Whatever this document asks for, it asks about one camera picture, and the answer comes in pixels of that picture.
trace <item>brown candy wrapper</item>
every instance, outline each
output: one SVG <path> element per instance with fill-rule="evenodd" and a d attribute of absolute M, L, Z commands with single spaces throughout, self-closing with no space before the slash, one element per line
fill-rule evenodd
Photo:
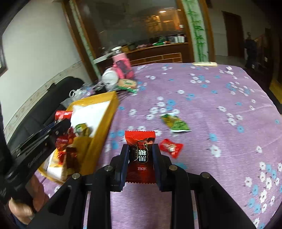
<path fill-rule="evenodd" d="M 152 155 L 155 132 L 126 131 L 125 139 L 130 146 L 126 182 L 156 183 Z"/>

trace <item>red candy wrapper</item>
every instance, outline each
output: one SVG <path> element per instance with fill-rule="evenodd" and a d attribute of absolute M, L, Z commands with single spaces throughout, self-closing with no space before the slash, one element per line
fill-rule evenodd
<path fill-rule="evenodd" d="M 125 139 L 130 146 L 126 182 L 156 183 L 152 155 L 155 132 L 126 131 Z"/>
<path fill-rule="evenodd" d="M 55 113 L 55 122 L 56 124 L 63 119 L 71 119 L 72 111 L 56 111 Z"/>
<path fill-rule="evenodd" d="M 173 158 L 177 158 L 183 147 L 183 144 L 173 143 L 169 139 L 166 138 L 161 141 L 161 143 L 159 144 L 159 147 L 161 151 L 168 152 L 171 154 Z"/>

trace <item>dark figure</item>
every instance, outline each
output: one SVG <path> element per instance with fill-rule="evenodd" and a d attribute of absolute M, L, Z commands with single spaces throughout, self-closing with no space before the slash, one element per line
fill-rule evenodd
<path fill-rule="evenodd" d="M 245 65 L 245 68 L 251 68 L 252 65 L 255 65 L 256 58 L 257 58 L 257 44 L 254 40 L 251 38 L 251 33 L 247 33 L 248 37 L 245 40 L 245 49 L 247 49 L 247 63 Z"/>

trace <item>dark frame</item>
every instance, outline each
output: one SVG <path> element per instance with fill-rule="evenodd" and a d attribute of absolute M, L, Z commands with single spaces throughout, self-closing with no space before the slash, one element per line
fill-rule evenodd
<path fill-rule="evenodd" d="M 6 72 L 7 66 L 4 58 L 3 46 L 2 46 L 2 37 L 0 37 L 0 77 Z"/>

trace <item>pink thermos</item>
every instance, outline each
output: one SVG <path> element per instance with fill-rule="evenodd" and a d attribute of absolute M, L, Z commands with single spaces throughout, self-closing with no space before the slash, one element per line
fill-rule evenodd
<path fill-rule="evenodd" d="M 121 50 L 121 48 L 121 46 L 118 46 L 112 49 L 114 61 L 113 67 L 120 79 L 131 79 L 133 78 L 134 73 L 132 71 L 129 59 Z"/>

